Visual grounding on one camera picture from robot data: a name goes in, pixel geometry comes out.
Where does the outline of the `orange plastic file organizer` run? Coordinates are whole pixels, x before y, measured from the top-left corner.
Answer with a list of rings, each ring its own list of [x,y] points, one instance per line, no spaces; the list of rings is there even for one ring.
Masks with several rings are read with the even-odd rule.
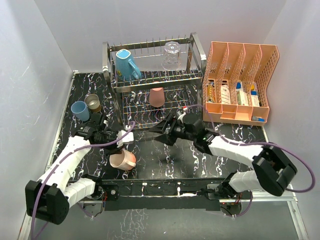
[[[202,83],[203,120],[265,125],[267,87],[279,58],[276,45],[211,42]]]

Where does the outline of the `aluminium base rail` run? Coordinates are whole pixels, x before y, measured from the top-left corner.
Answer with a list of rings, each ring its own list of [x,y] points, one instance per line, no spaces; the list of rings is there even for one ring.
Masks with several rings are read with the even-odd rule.
[[[167,180],[102,180],[92,176],[70,181],[64,190],[41,181],[30,181],[25,187],[26,213],[32,221],[40,219],[55,225],[61,224],[71,207],[84,208],[99,204],[100,212],[129,209],[205,209],[223,211],[231,218],[245,214],[254,200],[296,202],[292,189],[274,196],[261,189],[242,190],[226,195],[213,179]]]

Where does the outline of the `white medicine box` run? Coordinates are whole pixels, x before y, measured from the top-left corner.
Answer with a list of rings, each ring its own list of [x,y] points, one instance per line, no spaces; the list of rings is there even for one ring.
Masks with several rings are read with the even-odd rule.
[[[231,104],[231,94],[227,84],[223,84],[220,88],[221,103],[230,105]]]

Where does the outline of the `dusty pink tumbler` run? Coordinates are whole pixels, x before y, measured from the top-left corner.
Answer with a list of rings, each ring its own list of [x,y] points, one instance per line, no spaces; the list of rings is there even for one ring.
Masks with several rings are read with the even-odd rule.
[[[164,89],[162,87],[150,89],[149,103],[155,108],[159,108],[165,104]]]

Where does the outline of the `clear glass cup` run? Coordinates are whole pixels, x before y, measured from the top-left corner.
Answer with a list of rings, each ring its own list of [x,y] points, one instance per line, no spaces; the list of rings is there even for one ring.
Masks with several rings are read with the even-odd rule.
[[[162,67],[167,71],[176,71],[181,66],[181,46],[176,41],[164,45]]]

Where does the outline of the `small blue cap item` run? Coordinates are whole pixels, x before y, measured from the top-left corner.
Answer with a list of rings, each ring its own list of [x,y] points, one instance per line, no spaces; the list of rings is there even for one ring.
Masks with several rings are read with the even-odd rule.
[[[261,118],[261,117],[258,117],[258,116],[252,116],[251,120],[254,121],[254,122],[265,122],[264,118]]]

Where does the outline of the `peach handled mug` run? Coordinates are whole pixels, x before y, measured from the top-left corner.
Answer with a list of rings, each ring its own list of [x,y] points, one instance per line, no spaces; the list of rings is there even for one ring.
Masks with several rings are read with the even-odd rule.
[[[118,154],[112,154],[109,157],[109,163],[113,168],[123,171],[130,171],[136,167],[136,157],[128,150],[122,149]]]

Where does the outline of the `light blue tumbler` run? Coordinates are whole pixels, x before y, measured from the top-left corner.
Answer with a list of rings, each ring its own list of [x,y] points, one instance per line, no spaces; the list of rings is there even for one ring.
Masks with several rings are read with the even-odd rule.
[[[89,109],[84,101],[76,101],[71,105],[72,113],[81,121],[90,119]]]

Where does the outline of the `blue white box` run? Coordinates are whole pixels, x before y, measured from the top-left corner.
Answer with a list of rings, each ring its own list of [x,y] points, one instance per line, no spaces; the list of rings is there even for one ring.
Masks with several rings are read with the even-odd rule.
[[[250,97],[252,106],[259,107],[260,101],[258,91],[256,90],[256,86],[254,84],[252,84],[250,88]],[[236,84],[236,100],[238,105],[249,106],[249,95],[245,92],[242,81],[238,81]]]

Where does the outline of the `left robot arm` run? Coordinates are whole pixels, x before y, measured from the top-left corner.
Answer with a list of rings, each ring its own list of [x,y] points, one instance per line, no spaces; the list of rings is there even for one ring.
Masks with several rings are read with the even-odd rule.
[[[97,177],[84,177],[68,184],[80,161],[93,148],[106,149],[108,153],[119,153],[124,145],[125,130],[106,127],[107,118],[94,113],[89,120],[77,125],[65,148],[51,167],[37,180],[25,187],[26,213],[56,225],[61,224],[70,207],[85,197],[93,200],[103,195],[103,187]]]

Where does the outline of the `steel two-tier dish rack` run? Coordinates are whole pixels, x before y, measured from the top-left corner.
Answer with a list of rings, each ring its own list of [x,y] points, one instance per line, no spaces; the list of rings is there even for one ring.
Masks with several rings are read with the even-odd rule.
[[[146,130],[159,123],[165,116],[178,109],[202,103],[202,82],[207,57],[196,32],[190,36],[173,39],[181,46],[181,65],[178,70],[165,70],[162,66],[164,46],[168,38],[145,42],[109,45],[102,44],[102,71],[113,98],[117,123],[128,128]],[[142,78],[123,81],[116,73],[116,53],[129,50],[140,68]],[[149,102],[150,89],[163,88],[165,103],[153,107]]]

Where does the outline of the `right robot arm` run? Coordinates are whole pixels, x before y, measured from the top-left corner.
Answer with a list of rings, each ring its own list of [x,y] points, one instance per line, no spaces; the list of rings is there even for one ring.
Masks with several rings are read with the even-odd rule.
[[[262,190],[280,197],[298,170],[286,154],[275,144],[263,142],[247,144],[232,141],[205,128],[193,113],[175,116],[169,113],[164,120],[149,129],[157,133],[155,140],[173,146],[177,139],[193,142],[193,146],[211,156],[225,157],[251,168],[246,172],[232,172],[209,193],[233,199],[244,191]]]

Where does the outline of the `cream and brown steel cup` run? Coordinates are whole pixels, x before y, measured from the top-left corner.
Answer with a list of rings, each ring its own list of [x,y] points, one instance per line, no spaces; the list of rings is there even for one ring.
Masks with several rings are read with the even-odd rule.
[[[94,113],[100,112],[102,109],[99,97],[96,94],[89,94],[84,99],[88,109]]]

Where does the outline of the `blue handled mug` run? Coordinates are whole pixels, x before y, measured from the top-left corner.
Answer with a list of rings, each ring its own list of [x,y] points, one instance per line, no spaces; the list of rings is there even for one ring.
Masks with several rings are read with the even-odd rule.
[[[141,71],[136,65],[132,53],[127,49],[121,49],[116,53],[115,69],[120,80],[134,81],[142,78]]]

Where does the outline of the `yellow striped box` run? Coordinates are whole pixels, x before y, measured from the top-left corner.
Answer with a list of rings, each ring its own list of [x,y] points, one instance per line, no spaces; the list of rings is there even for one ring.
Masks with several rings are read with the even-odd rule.
[[[206,85],[206,101],[208,103],[215,103],[215,83],[213,80],[209,80]]]

